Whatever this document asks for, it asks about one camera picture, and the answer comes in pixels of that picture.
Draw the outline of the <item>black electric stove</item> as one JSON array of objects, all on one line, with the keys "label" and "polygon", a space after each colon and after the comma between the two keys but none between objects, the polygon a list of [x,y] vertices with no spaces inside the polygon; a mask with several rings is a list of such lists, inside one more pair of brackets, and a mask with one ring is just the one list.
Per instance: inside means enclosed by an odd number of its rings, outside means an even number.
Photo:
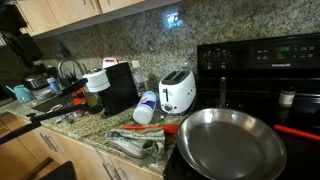
[{"label": "black electric stove", "polygon": [[[200,45],[197,72],[198,95],[187,117],[220,105],[220,80],[225,78],[226,107],[260,119],[284,143],[287,162],[274,180],[320,180],[320,141],[273,128],[278,124],[319,135],[319,33]],[[290,108],[279,105],[287,86],[296,89]],[[163,179],[211,180],[184,160],[177,143]]]}]

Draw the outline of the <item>white disinfectant wipes canister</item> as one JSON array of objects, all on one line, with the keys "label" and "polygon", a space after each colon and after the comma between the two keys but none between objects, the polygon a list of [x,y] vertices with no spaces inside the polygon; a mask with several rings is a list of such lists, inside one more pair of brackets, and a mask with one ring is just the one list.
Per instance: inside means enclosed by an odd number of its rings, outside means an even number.
[{"label": "white disinfectant wipes canister", "polygon": [[133,119],[142,125],[149,124],[153,118],[154,110],[156,107],[157,95],[153,91],[146,91],[139,103],[137,104],[134,112]]}]

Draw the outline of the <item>small glass spice jar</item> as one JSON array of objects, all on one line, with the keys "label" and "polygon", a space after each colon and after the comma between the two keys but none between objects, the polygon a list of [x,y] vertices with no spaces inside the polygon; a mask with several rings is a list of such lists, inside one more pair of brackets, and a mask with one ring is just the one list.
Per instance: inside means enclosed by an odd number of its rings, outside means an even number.
[{"label": "small glass spice jar", "polygon": [[281,89],[279,96],[279,105],[284,108],[290,108],[293,104],[296,89],[294,86],[287,86]]}]

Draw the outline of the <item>teal kettle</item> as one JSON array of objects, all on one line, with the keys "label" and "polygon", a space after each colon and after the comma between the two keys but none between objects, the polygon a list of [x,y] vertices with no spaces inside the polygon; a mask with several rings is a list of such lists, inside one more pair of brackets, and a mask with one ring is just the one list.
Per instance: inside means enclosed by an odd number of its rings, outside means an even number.
[{"label": "teal kettle", "polygon": [[13,88],[7,86],[7,89],[11,91],[20,104],[24,104],[33,100],[33,94],[24,85],[17,85]]}]

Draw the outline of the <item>wooden upper cabinets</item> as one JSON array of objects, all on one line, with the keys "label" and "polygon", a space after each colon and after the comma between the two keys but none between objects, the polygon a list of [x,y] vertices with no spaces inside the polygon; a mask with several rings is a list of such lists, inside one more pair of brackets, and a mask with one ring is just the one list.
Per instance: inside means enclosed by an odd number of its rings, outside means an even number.
[{"label": "wooden upper cabinets", "polygon": [[180,2],[181,0],[12,0],[23,33],[43,39]]}]

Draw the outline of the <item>black coffee machine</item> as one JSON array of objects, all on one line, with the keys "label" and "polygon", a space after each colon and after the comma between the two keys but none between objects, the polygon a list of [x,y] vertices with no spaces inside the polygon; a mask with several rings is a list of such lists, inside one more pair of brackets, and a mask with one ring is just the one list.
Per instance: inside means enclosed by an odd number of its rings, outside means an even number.
[{"label": "black coffee machine", "polygon": [[106,116],[113,116],[136,105],[138,93],[127,62],[103,69],[92,69],[84,78],[90,92],[97,93]]}]

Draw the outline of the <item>clear soap dispenser bottle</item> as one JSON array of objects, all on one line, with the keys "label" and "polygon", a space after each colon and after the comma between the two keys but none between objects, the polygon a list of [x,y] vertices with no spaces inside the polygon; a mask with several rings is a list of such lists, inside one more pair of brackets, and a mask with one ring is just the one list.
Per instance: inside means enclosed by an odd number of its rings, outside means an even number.
[{"label": "clear soap dispenser bottle", "polygon": [[133,79],[135,81],[138,96],[141,97],[144,90],[145,90],[145,83],[144,83],[143,76],[140,72],[139,62],[137,60],[132,61],[132,75],[133,75]]}]

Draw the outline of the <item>white two-slot toaster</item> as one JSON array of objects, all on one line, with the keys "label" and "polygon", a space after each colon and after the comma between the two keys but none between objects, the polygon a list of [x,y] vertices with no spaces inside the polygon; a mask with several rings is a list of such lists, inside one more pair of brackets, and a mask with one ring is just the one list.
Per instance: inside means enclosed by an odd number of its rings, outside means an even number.
[{"label": "white two-slot toaster", "polygon": [[195,77],[190,70],[175,70],[159,82],[161,109],[168,114],[185,112],[196,96]]}]

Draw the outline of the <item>blue cup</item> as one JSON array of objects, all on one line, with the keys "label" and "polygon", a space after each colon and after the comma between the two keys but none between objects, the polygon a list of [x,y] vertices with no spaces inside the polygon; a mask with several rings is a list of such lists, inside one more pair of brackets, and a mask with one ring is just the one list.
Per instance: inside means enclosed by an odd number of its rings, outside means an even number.
[{"label": "blue cup", "polygon": [[48,78],[47,82],[55,93],[58,93],[60,91],[60,87],[53,77]]}]

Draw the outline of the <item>wooden cabinets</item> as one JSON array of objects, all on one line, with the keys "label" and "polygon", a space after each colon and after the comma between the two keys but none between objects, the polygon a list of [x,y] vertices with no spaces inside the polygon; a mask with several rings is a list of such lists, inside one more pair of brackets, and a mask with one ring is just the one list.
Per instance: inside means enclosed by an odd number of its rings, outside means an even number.
[{"label": "wooden cabinets", "polygon": [[127,111],[107,119],[87,115],[72,124],[50,119],[18,140],[39,161],[50,157],[59,163],[72,162],[80,179],[161,180],[165,159],[130,158],[105,138],[107,131],[129,122]]},{"label": "wooden cabinets", "polygon": [[181,0],[12,0],[23,33],[43,39],[180,2]]}]

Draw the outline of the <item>stainless steel frying pan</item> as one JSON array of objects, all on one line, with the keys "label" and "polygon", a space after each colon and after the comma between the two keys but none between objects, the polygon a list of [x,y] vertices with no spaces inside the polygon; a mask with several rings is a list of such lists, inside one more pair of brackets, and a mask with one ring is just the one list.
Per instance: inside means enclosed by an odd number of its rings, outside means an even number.
[{"label": "stainless steel frying pan", "polygon": [[274,180],[285,168],[283,141],[260,119],[226,107],[226,79],[220,105],[198,110],[180,125],[177,146],[184,160],[211,180]]}]

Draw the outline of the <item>green patterned kitchen towel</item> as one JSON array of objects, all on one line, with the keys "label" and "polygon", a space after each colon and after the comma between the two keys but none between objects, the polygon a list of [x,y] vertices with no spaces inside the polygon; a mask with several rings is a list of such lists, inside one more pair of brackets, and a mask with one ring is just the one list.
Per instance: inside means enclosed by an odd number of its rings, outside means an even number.
[{"label": "green patterned kitchen towel", "polygon": [[165,133],[160,128],[137,131],[113,129],[105,134],[105,138],[137,159],[161,156],[165,151]]}]

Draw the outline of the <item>chrome sink faucet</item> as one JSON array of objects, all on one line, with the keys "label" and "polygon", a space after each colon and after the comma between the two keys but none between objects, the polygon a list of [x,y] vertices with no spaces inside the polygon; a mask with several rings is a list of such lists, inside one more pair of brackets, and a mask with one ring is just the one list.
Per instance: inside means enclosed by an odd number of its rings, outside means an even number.
[{"label": "chrome sink faucet", "polygon": [[77,60],[67,58],[58,63],[58,74],[61,77],[81,79],[85,72]]}]

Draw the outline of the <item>orange silicone spatula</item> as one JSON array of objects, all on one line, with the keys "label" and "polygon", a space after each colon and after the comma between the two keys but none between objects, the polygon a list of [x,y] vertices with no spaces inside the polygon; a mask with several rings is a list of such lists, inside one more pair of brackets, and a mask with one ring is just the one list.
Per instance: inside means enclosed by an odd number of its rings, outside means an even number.
[{"label": "orange silicone spatula", "polygon": [[166,134],[177,134],[179,126],[177,124],[165,124],[162,126],[124,126],[126,130],[146,130],[146,129],[162,129]]}]

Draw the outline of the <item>wooden lower cabinets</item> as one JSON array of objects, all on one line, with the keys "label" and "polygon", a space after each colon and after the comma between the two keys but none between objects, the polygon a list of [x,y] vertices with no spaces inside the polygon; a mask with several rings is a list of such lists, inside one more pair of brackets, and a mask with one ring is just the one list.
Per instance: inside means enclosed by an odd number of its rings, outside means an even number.
[{"label": "wooden lower cabinets", "polygon": [[72,124],[50,119],[18,140],[39,161],[50,157],[59,163],[72,162],[80,179],[161,180],[165,159],[130,158],[105,138],[107,131],[129,122],[127,111],[107,119],[87,115]]}]

